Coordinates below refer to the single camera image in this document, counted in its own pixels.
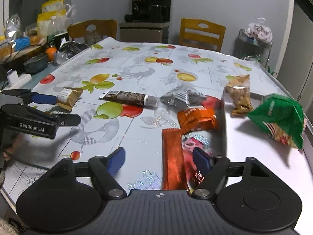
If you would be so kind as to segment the person left hand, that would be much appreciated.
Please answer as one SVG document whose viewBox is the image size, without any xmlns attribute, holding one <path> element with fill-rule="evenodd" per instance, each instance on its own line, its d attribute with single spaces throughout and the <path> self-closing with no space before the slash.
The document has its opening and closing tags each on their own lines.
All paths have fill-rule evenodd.
<svg viewBox="0 0 313 235">
<path fill-rule="evenodd" d="M 1 149 L 9 154 L 14 154 L 23 141 L 23 135 L 12 130 L 4 130 Z"/>
</svg>

